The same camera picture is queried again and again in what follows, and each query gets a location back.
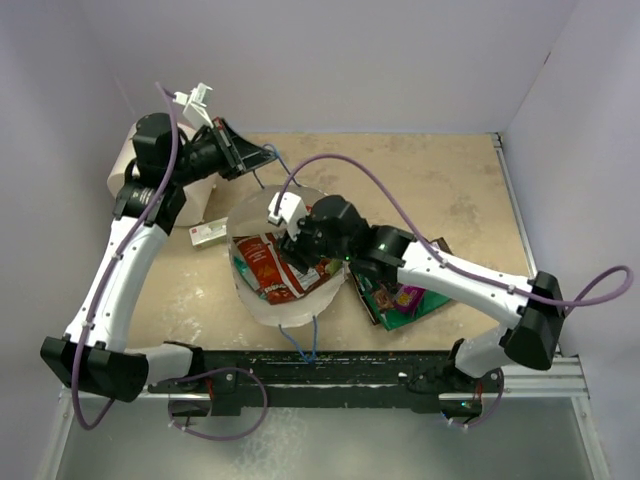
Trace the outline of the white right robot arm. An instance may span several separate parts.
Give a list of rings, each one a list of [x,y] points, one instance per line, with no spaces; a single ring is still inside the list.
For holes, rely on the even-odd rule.
[[[497,327],[451,349],[446,383],[467,391],[485,374],[517,364],[551,368],[565,315],[556,277],[511,275],[428,246],[416,235],[389,225],[370,225],[340,195],[307,207],[294,193],[276,194],[268,220],[286,229],[278,242],[285,261],[301,272],[324,259],[339,260],[372,282],[439,293],[497,321]]]

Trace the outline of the green chips bag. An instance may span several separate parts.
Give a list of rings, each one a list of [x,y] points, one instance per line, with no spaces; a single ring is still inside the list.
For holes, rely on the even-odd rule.
[[[397,312],[389,312],[386,316],[382,316],[374,303],[372,292],[380,283],[389,282],[370,280],[364,275],[354,272],[351,272],[351,277],[359,298],[368,311],[371,323],[373,325],[381,325],[386,331],[396,330],[414,323],[444,307],[450,301],[450,299],[444,295],[426,290],[420,304],[412,314],[405,315]]]

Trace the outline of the blue checkered paper bag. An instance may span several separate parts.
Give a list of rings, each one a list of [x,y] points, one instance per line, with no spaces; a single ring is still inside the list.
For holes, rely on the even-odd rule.
[[[233,257],[238,257],[233,238],[276,231],[286,233],[284,226],[274,226],[267,221],[268,206],[274,195],[279,194],[279,190],[279,185],[260,183],[258,190],[232,208],[227,216],[227,247],[231,273],[241,302],[258,323],[276,327],[284,334],[288,328],[301,327],[309,323],[314,328],[318,327],[318,316],[330,305],[346,280],[346,267],[335,260],[320,261],[325,265],[329,279],[305,297],[278,305],[271,305],[261,299],[244,282],[233,264]]]

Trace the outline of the red orange snack bag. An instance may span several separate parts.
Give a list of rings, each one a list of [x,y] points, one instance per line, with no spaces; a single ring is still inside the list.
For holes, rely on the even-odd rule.
[[[260,298],[271,305],[303,298],[329,279],[323,263],[301,273],[284,262],[278,251],[278,240],[283,234],[284,231],[276,231],[233,238],[238,257],[248,264],[260,283],[263,292]]]

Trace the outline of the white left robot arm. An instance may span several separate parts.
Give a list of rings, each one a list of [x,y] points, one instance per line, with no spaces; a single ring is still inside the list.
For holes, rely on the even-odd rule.
[[[45,338],[40,349],[66,387],[121,402],[165,380],[184,392],[205,382],[198,347],[166,342],[148,351],[126,349],[133,310],[186,203],[185,187],[213,174],[233,180],[277,158],[222,118],[188,136],[168,114],[153,113],[136,123],[131,142],[134,157],[116,195],[98,272],[65,333]]]

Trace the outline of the magenta snack bag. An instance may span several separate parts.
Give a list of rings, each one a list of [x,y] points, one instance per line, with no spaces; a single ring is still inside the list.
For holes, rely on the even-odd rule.
[[[389,312],[410,315],[416,310],[425,293],[425,289],[415,286],[380,283],[374,288],[372,298],[382,316]]]

